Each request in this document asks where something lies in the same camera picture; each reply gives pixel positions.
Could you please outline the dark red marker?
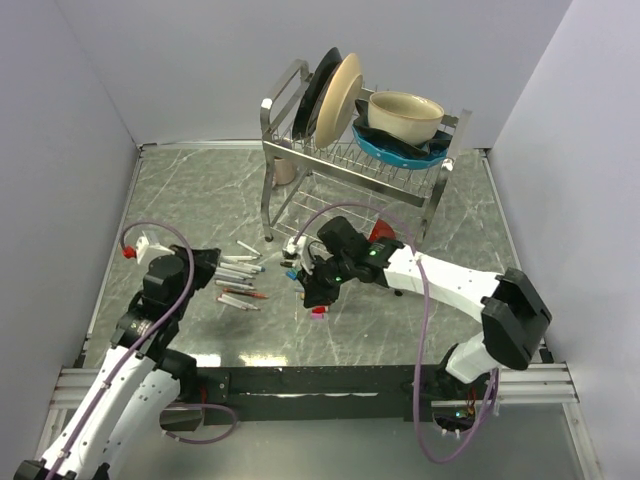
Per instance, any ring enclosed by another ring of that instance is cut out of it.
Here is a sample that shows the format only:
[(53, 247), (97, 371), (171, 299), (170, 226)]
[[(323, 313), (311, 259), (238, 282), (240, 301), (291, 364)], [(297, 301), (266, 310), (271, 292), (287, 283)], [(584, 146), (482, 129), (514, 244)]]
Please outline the dark red marker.
[(234, 289), (234, 288), (223, 288), (223, 292), (227, 293), (227, 294), (234, 294), (234, 295), (240, 295), (240, 296), (245, 296), (245, 297), (251, 297), (251, 298), (257, 298), (257, 299), (268, 299), (269, 296), (263, 293), (259, 293), (256, 291), (251, 291), (251, 290), (241, 290), (241, 289)]

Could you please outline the black marker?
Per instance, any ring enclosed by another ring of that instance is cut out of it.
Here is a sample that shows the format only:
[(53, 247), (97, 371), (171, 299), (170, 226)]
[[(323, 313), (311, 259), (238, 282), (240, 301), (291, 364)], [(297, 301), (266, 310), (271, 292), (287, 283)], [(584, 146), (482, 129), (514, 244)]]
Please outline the black marker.
[(239, 245), (240, 247), (242, 247), (243, 249), (249, 251), (251, 253), (251, 255), (257, 256), (257, 257), (261, 257), (262, 253), (260, 251), (258, 251), (256, 248), (248, 245), (247, 243), (241, 241), (241, 240), (236, 240), (236, 244)]

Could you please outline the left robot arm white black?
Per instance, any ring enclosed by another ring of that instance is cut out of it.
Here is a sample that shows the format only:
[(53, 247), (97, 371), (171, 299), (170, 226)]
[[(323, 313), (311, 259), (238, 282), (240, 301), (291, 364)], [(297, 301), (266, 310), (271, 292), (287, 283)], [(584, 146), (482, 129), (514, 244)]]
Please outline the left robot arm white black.
[(213, 278), (220, 250), (173, 245), (145, 256), (141, 289), (118, 320), (99, 372), (60, 436), (17, 479), (113, 479), (137, 435), (172, 402), (198, 390), (196, 361), (170, 349), (194, 293)]

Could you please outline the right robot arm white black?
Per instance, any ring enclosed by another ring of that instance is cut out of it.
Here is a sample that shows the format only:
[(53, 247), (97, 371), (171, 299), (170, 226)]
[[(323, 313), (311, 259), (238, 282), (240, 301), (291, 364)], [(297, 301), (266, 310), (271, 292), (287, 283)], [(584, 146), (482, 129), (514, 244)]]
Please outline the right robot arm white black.
[(364, 235), (337, 216), (318, 230), (317, 238), (326, 257), (311, 253), (305, 235), (290, 238), (283, 251), (295, 260), (306, 308), (335, 303), (341, 286), (356, 279), (421, 293), (481, 325), (479, 334), (454, 346), (442, 361), (437, 384), (449, 398), (460, 398), (473, 381), (495, 368), (526, 370), (551, 323), (550, 310), (518, 269), (474, 270), (417, 252), (382, 221)]

